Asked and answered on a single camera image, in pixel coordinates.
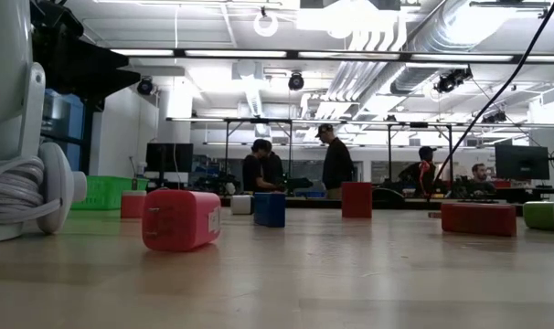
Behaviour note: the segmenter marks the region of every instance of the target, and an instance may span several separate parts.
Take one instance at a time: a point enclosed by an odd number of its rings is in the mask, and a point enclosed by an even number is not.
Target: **pink block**
[[[342,218],[372,218],[370,183],[342,183]]]
[[[123,191],[121,218],[141,218],[146,197],[146,191]]]
[[[220,235],[220,198],[212,193],[157,190],[144,203],[143,242],[153,250],[188,251]]]

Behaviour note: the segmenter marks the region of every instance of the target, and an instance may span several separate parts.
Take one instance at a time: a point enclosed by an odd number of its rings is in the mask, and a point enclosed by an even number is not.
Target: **power cord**
[[[59,210],[61,199],[45,203],[39,193],[44,165],[36,156],[0,161],[0,224],[22,223]]]
[[[179,169],[177,168],[177,160],[176,160],[176,144],[174,143],[174,166],[176,167],[176,175],[177,175],[177,189],[179,188],[179,185],[182,182],[182,179],[179,176]]]

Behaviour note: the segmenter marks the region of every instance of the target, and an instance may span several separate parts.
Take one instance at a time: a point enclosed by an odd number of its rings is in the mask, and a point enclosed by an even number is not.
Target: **black shirt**
[[[261,162],[256,156],[249,154],[242,161],[242,189],[244,191],[259,192],[257,178],[262,177]]]
[[[283,164],[279,155],[271,152],[261,160],[263,180],[271,184],[280,184],[283,181]]]
[[[495,186],[491,182],[477,182],[473,180],[468,186],[468,193],[472,195],[476,191],[481,192],[482,194],[496,193]]]
[[[415,184],[415,196],[421,196],[425,193],[433,193],[433,180],[435,179],[435,165],[429,163],[430,169],[421,176],[421,162],[410,164],[400,174],[399,179],[402,182]]]
[[[322,182],[324,182],[325,188],[339,188],[343,182],[352,182],[353,171],[354,165],[350,158],[350,152],[342,141],[335,138],[325,154],[322,173]]]

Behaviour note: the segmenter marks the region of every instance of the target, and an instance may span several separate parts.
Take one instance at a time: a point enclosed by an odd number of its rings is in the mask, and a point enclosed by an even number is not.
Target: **green basket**
[[[72,204],[72,210],[114,210],[121,208],[123,191],[133,187],[132,178],[112,176],[88,176],[88,192],[82,202]],[[137,189],[147,188],[147,179],[137,179]]]

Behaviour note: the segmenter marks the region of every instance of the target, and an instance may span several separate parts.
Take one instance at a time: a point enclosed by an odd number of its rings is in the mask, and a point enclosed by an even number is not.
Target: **blue block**
[[[285,227],[285,194],[255,193],[255,224],[268,228]]]

